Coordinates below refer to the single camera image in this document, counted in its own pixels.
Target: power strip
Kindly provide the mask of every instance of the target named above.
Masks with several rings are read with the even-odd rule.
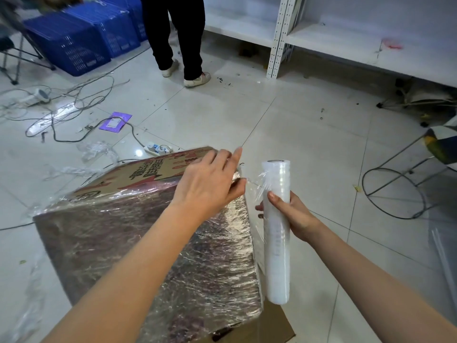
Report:
[[[155,143],[148,143],[144,146],[144,151],[152,156],[167,155],[173,152],[173,148],[169,146],[158,145]]]

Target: stretch film roll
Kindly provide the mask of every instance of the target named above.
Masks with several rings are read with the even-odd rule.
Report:
[[[270,160],[262,163],[264,177],[264,236],[266,296],[277,304],[289,300],[290,226],[286,217],[268,201],[273,191],[284,202],[290,202],[290,161]]]

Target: purple package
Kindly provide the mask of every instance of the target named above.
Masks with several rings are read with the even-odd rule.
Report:
[[[106,120],[99,127],[99,129],[118,133],[119,131],[121,131],[122,126],[124,126],[125,123],[128,122],[131,117],[131,114],[113,112],[113,114],[111,115],[111,119]],[[116,120],[117,118],[119,118],[120,120],[118,120],[118,122],[113,122],[113,118],[115,118],[114,120]]]

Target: forearm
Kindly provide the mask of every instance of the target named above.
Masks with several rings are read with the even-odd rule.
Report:
[[[456,342],[457,328],[326,226],[311,246],[384,343]]]
[[[169,206],[43,342],[134,342],[157,290],[200,224],[185,210]]]

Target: shoe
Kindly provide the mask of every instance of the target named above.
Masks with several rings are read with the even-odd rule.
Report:
[[[193,86],[202,86],[203,84],[208,83],[210,79],[211,74],[209,74],[208,72],[202,72],[200,77],[194,80],[184,80],[184,86],[187,88],[191,88]]]
[[[179,61],[176,59],[173,59],[173,63],[171,64],[171,67],[167,70],[163,70],[162,76],[164,77],[170,77],[173,72],[175,72],[179,67]]]

